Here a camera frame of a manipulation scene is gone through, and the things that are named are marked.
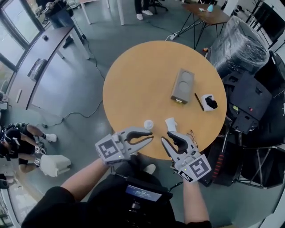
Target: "pen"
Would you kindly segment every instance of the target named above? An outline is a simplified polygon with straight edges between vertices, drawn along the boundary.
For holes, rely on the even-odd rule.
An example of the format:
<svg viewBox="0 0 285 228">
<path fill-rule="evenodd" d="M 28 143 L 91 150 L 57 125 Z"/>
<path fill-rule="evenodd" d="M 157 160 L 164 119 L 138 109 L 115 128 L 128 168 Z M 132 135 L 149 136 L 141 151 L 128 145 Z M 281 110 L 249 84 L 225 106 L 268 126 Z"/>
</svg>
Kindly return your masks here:
<svg viewBox="0 0 285 228">
<path fill-rule="evenodd" d="M 204 111 L 204 107 L 203 107 L 203 105 L 201 104 L 201 102 L 200 102 L 200 100 L 199 100 L 197 94 L 196 94 L 196 93 L 194 93 L 194 94 L 195 94 L 195 97 L 197 98 L 197 101 L 199 102 L 199 105 L 201 106 L 201 109 Z"/>
</svg>

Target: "white sneaker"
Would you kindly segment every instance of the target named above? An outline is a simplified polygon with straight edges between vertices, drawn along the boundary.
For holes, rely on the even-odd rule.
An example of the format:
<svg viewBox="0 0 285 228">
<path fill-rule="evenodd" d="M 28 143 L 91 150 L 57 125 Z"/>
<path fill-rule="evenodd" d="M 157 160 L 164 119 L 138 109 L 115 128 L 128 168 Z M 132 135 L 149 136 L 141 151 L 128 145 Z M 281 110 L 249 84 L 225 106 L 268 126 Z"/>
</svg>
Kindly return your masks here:
<svg viewBox="0 0 285 228">
<path fill-rule="evenodd" d="M 45 134 L 45 139 L 55 143 L 57 141 L 57 136 L 55 134 Z"/>
<path fill-rule="evenodd" d="M 138 18 L 139 20 L 143 20 L 143 15 L 142 15 L 141 13 L 139 13 L 139 14 L 137 14 L 137 18 Z"/>
<path fill-rule="evenodd" d="M 149 11 L 149 10 L 143 10 L 142 12 L 144 14 L 148 15 L 148 16 L 152 16 L 153 15 L 153 13 L 151 11 Z"/>
<path fill-rule="evenodd" d="M 143 169 L 143 171 L 152 175 L 155 172 L 155 169 L 156 169 L 156 166 L 154 164 L 151 164 L 151 165 L 145 167 Z"/>
</svg>

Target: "white desk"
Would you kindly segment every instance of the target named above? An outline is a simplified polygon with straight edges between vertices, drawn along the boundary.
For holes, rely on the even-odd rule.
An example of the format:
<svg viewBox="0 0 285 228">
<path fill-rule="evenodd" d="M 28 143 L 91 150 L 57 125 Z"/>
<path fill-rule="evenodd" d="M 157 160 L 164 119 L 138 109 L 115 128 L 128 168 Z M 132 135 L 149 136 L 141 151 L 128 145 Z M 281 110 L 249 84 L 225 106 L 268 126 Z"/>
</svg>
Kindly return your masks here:
<svg viewBox="0 0 285 228">
<path fill-rule="evenodd" d="M 84 12 L 84 15 L 85 15 L 85 17 L 86 17 L 86 20 L 87 20 L 88 24 L 91 24 L 91 23 L 90 23 L 90 20 L 89 20 L 89 18 L 88 18 L 88 15 L 87 15 L 87 13 L 86 13 L 84 3 L 87 3 L 87 2 L 94 2 L 94 1 L 98 1 L 98 0 L 79 0 L 80 5 L 82 6 L 82 10 L 83 10 L 83 12 Z M 106 1 L 106 4 L 107 4 L 107 7 L 110 8 L 109 0 L 105 0 L 105 1 Z M 117 4 L 118 4 L 118 11 L 119 11 L 119 16 L 120 16 L 121 25 L 124 25 L 124 24 L 125 24 L 125 20 L 124 20 L 124 14 L 123 14 L 123 8 L 122 8 L 122 2 L 121 2 L 121 0 L 117 0 Z"/>
</svg>

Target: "gray box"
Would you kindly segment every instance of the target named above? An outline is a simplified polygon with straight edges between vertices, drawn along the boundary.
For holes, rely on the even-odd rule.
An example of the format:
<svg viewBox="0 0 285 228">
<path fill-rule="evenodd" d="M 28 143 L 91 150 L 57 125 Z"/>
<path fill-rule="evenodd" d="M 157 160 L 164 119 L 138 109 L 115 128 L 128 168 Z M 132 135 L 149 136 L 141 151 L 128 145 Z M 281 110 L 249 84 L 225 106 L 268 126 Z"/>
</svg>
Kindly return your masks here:
<svg viewBox="0 0 285 228">
<path fill-rule="evenodd" d="M 194 84 L 194 73 L 180 69 L 171 93 L 171 99 L 186 104 L 190 101 L 190 94 Z"/>
</svg>

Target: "round wooden table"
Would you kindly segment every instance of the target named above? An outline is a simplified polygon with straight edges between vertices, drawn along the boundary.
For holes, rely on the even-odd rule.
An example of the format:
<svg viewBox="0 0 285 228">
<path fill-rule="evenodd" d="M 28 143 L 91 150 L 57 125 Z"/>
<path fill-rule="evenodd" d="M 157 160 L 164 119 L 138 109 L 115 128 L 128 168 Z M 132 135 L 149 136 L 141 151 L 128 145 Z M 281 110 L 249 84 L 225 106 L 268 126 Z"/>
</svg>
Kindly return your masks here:
<svg viewBox="0 0 285 228">
<path fill-rule="evenodd" d="M 170 99 L 181 68 L 195 74 L 191 101 L 185 105 Z M 203 112 L 194 93 L 199 98 L 213 94 L 218 108 Z M 171 41 L 142 43 L 123 53 L 107 74 L 103 104 L 114 131 L 143 127 L 145 120 L 152 120 L 154 139 L 139 152 L 165 160 L 170 160 L 160 140 L 161 136 L 168 138 L 165 119 L 174 117 L 180 133 L 192 130 L 202 151 L 219 134 L 227 110 L 226 93 L 216 69 L 192 48 Z"/>
</svg>

